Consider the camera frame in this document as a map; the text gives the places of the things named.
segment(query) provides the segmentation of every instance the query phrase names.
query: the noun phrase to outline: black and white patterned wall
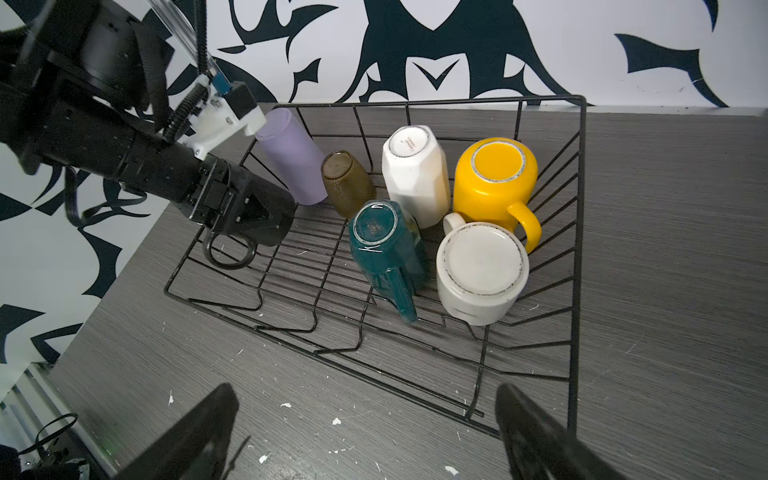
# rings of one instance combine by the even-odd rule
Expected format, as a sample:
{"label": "black and white patterned wall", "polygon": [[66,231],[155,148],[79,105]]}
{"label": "black and white patterned wall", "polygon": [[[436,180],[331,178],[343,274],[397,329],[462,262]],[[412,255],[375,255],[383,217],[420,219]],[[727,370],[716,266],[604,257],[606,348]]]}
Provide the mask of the black and white patterned wall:
{"label": "black and white patterned wall", "polygon": [[[0,0],[0,29],[44,3]],[[146,0],[118,3],[178,47]],[[193,0],[176,4],[192,18]],[[605,106],[768,107],[767,19],[766,0],[208,0],[208,45],[259,101],[573,93]],[[177,48],[172,105],[194,76]],[[61,172],[26,177],[0,148],[2,390],[9,364],[56,360],[167,202],[78,230]],[[128,195],[79,178],[82,205]]]}

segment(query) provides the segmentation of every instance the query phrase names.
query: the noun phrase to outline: white mug handle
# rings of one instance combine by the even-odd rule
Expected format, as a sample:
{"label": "white mug handle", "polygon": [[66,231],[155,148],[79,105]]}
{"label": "white mug handle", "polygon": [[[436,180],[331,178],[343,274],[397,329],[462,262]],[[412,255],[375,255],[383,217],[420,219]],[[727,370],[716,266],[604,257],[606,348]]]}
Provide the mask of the white mug handle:
{"label": "white mug handle", "polygon": [[459,212],[453,212],[448,215],[445,215],[442,219],[442,231],[445,232],[446,235],[451,233],[453,230],[456,230],[457,228],[466,225],[466,221],[464,220],[464,217]]}

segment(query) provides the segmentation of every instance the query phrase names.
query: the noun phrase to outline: black mug handle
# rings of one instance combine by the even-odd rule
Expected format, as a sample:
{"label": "black mug handle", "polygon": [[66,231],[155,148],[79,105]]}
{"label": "black mug handle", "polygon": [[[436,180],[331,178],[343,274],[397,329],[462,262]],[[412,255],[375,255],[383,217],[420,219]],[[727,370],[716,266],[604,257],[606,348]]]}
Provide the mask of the black mug handle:
{"label": "black mug handle", "polygon": [[245,253],[245,257],[242,260],[238,260],[232,263],[222,263],[219,260],[216,260],[210,253],[210,249],[214,244],[214,239],[216,239],[218,236],[218,233],[214,233],[213,231],[208,230],[208,233],[205,236],[205,241],[203,242],[203,255],[205,256],[206,260],[211,262],[214,266],[218,266],[224,270],[237,270],[239,268],[243,268],[244,266],[250,265],[250,263],[253,262],[253,259],[256,258],[256,248],[259,246],[259,244],[249,238],[243,238],[243,240],[246,242],[246,245],[248,246],[248,251]]}

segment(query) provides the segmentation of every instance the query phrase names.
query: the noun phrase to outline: yellow mug handle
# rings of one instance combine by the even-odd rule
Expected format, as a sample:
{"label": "yellow mug handle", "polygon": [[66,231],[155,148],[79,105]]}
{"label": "yellow mug handle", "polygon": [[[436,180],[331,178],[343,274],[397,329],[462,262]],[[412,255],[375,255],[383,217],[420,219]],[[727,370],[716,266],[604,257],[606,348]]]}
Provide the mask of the yellow mug handle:
{"label": "yellow mug handle", "polygon": [[541,224],[538,222],[538,218],[531,212],[528,205],[521,201],[514,202],[507,207],[507,212],[520,222],[525,229],[525,252],[530,253],[538,245],[541,240]]}

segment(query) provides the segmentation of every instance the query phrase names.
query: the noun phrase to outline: yellow mug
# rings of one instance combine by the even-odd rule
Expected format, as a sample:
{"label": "yellow mug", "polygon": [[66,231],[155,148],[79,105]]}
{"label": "yellow mug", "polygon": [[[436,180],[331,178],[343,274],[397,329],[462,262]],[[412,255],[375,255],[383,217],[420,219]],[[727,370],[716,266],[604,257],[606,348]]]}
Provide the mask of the yellow mug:
{"label": "yellow mug", "polygon": [[468,222],[489,222],[513,232],[525,229],[525,251],[541,240],[541,224],[528,208],[538,165],[528,147],[511,138],[480,140],[456,165],[453,210]]}

